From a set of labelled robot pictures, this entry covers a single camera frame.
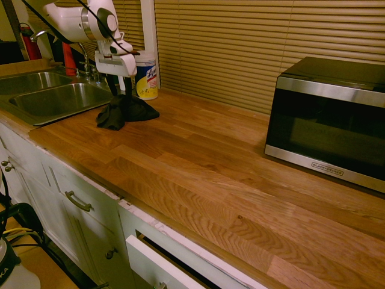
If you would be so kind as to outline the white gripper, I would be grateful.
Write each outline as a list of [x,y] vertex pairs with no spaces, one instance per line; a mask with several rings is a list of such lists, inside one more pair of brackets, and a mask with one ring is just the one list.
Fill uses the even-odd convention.
[[[96,69],[100,73],[106,74],[106,81],[113,96],[118,95],[114,76],[135,76],[137,74],[137,65],[133,55],[135,50],[128,54],[112,55],[105,57],[99,51],[95,51]],[[132,99],[132,81],[130,77],[124,77],[125,95],[128,100]]]

